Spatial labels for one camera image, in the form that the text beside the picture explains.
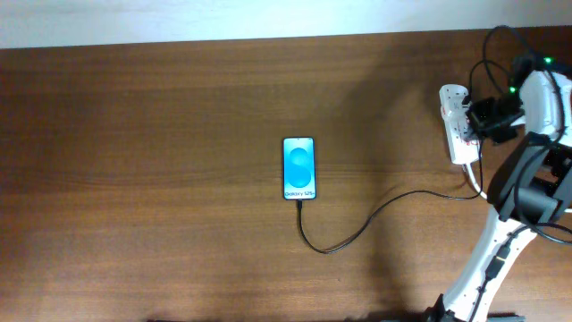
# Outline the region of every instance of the power strip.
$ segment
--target power strip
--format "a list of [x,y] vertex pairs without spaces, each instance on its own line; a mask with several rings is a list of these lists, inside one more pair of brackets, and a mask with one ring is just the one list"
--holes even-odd
[[439,90],[450,160],[455,165],[470,165],[479,158],[479,141],[467,140],[470,133],[466,112],[470,103],[462,103],[467,93],[465,87],[453,84],[445,85]]

